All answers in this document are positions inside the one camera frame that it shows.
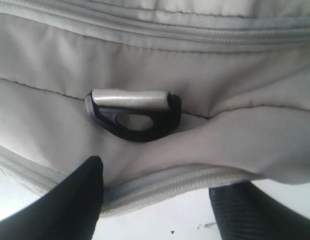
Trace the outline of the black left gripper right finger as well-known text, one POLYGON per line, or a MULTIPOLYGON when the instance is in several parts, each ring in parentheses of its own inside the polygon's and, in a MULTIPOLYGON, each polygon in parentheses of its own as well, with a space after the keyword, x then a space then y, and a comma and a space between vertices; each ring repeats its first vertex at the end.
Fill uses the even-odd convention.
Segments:
POLYGON ((251 182, 210 188, 209 198, 224 240, 310 240, 310 219, 251 182))

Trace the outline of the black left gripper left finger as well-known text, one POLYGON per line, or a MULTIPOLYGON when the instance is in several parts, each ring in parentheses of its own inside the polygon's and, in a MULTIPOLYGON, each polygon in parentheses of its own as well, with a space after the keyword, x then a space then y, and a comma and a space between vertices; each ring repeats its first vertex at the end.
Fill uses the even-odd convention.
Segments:
POLYGON ((103 198, 103 163, 91 156, 43 197, 1 220, 0 240, 90 240, 103 198))

